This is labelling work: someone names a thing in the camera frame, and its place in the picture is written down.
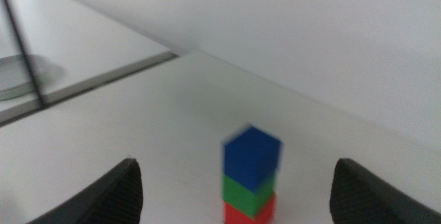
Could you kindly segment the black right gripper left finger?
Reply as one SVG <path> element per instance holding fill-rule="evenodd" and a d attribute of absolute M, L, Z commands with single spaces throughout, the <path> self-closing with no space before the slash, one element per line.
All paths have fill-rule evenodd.
<path fill-rule="evenodd" d="M 101 178 L 31 224 L 138 224 L 143 209 L 139 163 L 124 159 Z"/>

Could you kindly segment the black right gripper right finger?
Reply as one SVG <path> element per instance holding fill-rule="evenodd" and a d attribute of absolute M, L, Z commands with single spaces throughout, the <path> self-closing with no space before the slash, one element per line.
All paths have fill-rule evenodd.
<path fill-rule="evenodd" d="M 335 166 L 329 209 L 334 223 L 440 224 L 440 213 L 352 159 L 339 159 Z"/>

